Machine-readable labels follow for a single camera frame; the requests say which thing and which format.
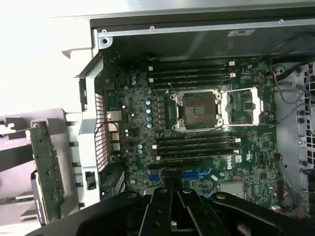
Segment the blue expansion slot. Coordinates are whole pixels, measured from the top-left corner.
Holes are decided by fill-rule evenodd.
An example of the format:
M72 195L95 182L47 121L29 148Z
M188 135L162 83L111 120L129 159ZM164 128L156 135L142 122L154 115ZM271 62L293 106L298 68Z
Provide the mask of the blue expansion slot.
M203 176L201 176L198 172L182 173L182 180L192 180L192 179L202 179L202 178ZM152 182L160 181L159 174L150 174L149 181L152 181Z

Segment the silver chipset heatsink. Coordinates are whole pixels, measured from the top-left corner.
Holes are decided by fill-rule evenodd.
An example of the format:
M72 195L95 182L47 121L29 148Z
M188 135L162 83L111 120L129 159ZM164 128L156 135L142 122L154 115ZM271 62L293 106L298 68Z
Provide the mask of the silver chipset heatsink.
M226 192L236 197L245 199L244 183L242 181L230 181L220 183L220 192Z

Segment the black RAM slot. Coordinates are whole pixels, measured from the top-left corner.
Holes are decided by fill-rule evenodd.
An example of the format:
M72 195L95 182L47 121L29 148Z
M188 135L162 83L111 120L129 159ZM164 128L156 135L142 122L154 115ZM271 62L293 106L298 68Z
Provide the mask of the black RAM slot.
M164 150L157 151L157 155L182 155L182 154L222 154L222 153L233 153L238 151L235 148L219 148L219 149L185 149L185 150Z
M222 155L205 155L205 156L193 156L193 157L172 157L172 158L162 158L161 156L156 156L156 161L177 161L177 160L191 160L191 159L202 159L202 158L215 158L215 157L230 157L235 156L237 153L222 154Z
M159 146L159 145L152 145L153 150L158 149L171 149L171 148L217 148L217 147L236 147L236 143L199 143L199 144L182 144L182 145L167 145L167 146Z
M171 68L171 67L205 67L205 66L214 66L214 67L229 67L234 66L235 63L228 61L228 62L165 62L165 63L155 63L153 64L153 68Z
M148 71L151 74L166 74L166 73L191 73L191 72L234 72L233 68L196 68L196 69L182 69L182 70L160 70Z
M202 79L214 79L214 78L235 78L236 73L227 73L227 74L197 74L197 75L169 75L169 76L160 76L160 77L149 77L149 80L166 80L166 79L183 79L183 78L202 78Z
M154 87L162 87L167 85L172 86L202 86L202 85L224 85L229 84L231 81L228 79L214 79L214 80L205 80L205 81L175 81L175 82L169 82L169 81L154 81L153 83L148 83L150 86Z
M173 139L156 139L156 143L158 145L166 145L166 144L183 144L183 143L206 143L212 141L235 141L237 137L233 136L209 136L209 137L193 137L193 138L173 138Z

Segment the CPU socket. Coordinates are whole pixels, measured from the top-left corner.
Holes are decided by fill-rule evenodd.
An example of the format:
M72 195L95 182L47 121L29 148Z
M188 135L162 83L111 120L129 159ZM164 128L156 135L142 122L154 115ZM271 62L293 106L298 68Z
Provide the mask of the CPU socket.
M218 89L182 90L172 93L171 130L180 133L208 132L224 126L221 114L222 92Z

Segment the green motherboard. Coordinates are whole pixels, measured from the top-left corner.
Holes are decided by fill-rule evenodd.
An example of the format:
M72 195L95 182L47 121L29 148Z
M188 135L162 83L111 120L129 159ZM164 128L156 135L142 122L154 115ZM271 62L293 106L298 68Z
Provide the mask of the green motherboard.
M149 187L158 187L161 181L149 181L150 174L163 172L198 172L202 179L182 180L183 187L199 190L209 198L220 192L220 183L242 181L245 200L254 204L281 210L283 188L279 185L277 152L276 107L274 76L271 62L244 60L210 60L198 62L234 62L229 67L171 67L153 68L153 64L140 64L120 68L114 87L106 97L106 123L108 148L113 162L126 167L126 186L143 194ZM169 86L148 85L155 80L149 77L169 75L227 74L223 72L191 72L151 74L148 71L182 70L196 68L233 68L235 78L224 85L175 86L177 91L195 89L218 89L222 92L221 114L224 126L208 132L180 133L171 130L173 107L169 102ZM157 81L205 81L214 79L183 78ZM202 158L177 161L156 161L157 151L185 150L171 148L153 150L156 139L193 138L209 136L233 136L235 141L212 141L209 143L236 143L236 147L204 147L192 149L235 148L235 156ZM193 157L220 154L161 155L162 158Z

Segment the grey plastic parts rack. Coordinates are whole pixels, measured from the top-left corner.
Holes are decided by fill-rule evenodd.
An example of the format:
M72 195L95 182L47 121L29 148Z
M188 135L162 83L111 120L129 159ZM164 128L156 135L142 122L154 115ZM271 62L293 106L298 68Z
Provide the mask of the grey plastic parts rack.
M78 119L66 119L63 109L0 116L0 230L3 226L36 223L41 226L31 186L35 170L30 129L46 123L57 152L64 188L61 215L78 211L83 204L83 181L74 128Z

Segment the open black PC case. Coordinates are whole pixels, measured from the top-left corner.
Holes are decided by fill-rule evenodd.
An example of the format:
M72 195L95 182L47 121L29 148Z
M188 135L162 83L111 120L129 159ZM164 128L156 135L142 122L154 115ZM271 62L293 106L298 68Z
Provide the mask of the open black PC case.
M275 159L283 199L281 210L268 209L315 224L315 5L93 19L91 30L97 53L78 75L82 207L129 190L126 167L111 160L104 127L107 92L120 68L250 59L271 62L275 73Z

